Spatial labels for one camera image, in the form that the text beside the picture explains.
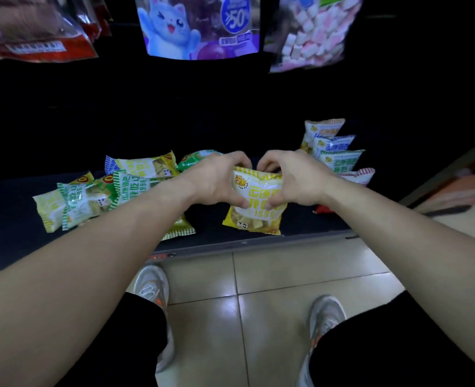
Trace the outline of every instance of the person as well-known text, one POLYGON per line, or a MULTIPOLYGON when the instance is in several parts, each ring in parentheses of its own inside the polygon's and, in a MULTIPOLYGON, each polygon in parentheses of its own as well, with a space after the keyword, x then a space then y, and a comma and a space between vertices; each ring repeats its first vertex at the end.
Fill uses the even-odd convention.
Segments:
MULTIPOLYGON (((71 231, 0 272, 0 386, 156 385, 173 357, 169 285, 144 268, 191 204, 248 202, 231 186, 243 152, 210 155, 183 174, 71 231)), ((475 385, 475 239, 334 175, 303 151, 268 151, 283 174, 268 207, 323 204, 361 236, 408 292, 345 321, 338 299, 310 312, 311 354, 299 385, 475 385)))

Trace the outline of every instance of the black pants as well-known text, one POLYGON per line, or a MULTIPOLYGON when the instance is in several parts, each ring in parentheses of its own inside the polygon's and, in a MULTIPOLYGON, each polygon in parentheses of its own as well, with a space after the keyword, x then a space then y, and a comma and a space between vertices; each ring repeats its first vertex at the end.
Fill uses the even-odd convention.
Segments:
MULTIPOLYGON (((125 293, 96 339, 57 385, 156 386, 155 364, 166 342, 162 310, 125 293)), ((313 351, 309 370, 315 386, 344 381, 475 386, 474 362, 408 292, 325 334, 313 351)))

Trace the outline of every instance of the gray sneaker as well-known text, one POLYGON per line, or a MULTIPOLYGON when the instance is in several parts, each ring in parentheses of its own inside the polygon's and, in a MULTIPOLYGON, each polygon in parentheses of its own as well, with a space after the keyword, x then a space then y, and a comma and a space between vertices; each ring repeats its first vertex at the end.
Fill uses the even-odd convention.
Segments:
MULTIPOLYGON (((166 314, 166 308, 168 306, 169 300, 169 283, 166 277, 166 273, 155 265, 150 265, 144 267, 138 274, 137 279, 135 280, 134 293, 140 297, 143 297, 146 300, 158 305, 163 309, 166 314)), ((167 324, 168 328, 168 343, 166 348, 157 358, 157 368, 155 373, 158 374, 162 372, 166 367, 171 363, 173 357, 175 356, 175 345, 173 343, 173 333, 169 323, 167 324)))
POLYGON ((311 349, 304 359, 304 364, 299 373, 297 387, 314 387, 309 376, 309 358, 318 340, 329 330, 342 323, 347 317, 340 301, 331 295, 323 295, 316 299, 309 313, 309 336, 311 337, 311 349))

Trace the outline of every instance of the cat face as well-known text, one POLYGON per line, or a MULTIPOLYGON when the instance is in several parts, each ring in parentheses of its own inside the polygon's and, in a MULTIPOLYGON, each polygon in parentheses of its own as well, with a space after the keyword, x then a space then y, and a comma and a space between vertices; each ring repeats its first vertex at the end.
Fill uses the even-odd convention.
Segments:
POLYGON ((166 2, 150 0, 150 20, 157 33, 168 42, 177 45, 189 43, 191 31, 182 4, 171 6, 166 2))

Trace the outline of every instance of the cartoon character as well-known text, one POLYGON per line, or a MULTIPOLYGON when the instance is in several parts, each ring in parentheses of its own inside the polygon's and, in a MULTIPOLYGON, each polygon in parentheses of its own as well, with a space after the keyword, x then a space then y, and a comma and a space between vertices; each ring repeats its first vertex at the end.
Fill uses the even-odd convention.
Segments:
POLYGON ((198 30, 189 29, 185 6, 150 0, 150 13, 138 8, 139 21, 148 37, 146 51, 151 56, 188 60, 200 43, 198 30))

